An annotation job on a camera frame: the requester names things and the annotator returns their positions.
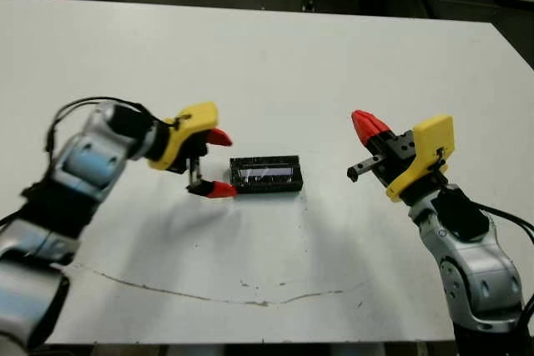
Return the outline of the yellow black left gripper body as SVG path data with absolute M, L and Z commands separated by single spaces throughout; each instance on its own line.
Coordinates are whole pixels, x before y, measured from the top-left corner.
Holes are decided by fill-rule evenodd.
M 156 122 L 153 145 L 145 154 L 154 169 L 184 173 L 189 170 L 189 185 L 202 182 L 200 159 L 208 152 L 209 133 L 218 124 L 218 109 L 213 102 L 184 108 L 174 118 Z

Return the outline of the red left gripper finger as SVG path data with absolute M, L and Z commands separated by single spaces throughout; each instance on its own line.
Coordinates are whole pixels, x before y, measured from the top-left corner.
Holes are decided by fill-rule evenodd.
M 223 147 L 230 147 L 233 144 L 229 135 L 219 128 L 212 128 L 208 132 L 206 143 Z
M 189 193 L 204 198 L 232 198 L 238 194 L 236 187 L 229 183 L 203 179 L 191 183 L 187 190 Z

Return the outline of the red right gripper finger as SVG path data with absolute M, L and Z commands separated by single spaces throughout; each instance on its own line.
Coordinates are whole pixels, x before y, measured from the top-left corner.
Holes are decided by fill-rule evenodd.
M 364 147 L 367 146 L 370 138 L 382 132 L 382 121 L 372 113 L 355 110 L 351 114 L 351 120 L 355 132 Z
M 392 132 L 391 128 L 374 114 L 363 110 L 354 111 L 354 128 L 358 135 L 378 135 Z

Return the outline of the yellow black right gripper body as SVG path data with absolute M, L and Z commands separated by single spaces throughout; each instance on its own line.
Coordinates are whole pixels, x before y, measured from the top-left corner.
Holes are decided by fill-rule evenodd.
M 349 167 L 347 177 L 356 182 L 372 172 L 392 202 L 416 203 L 445 180 L 446 160 L 455 150 L 453 118 L 439 115 L 401 134 L 380 133 L 364 148 L 370 157 Z

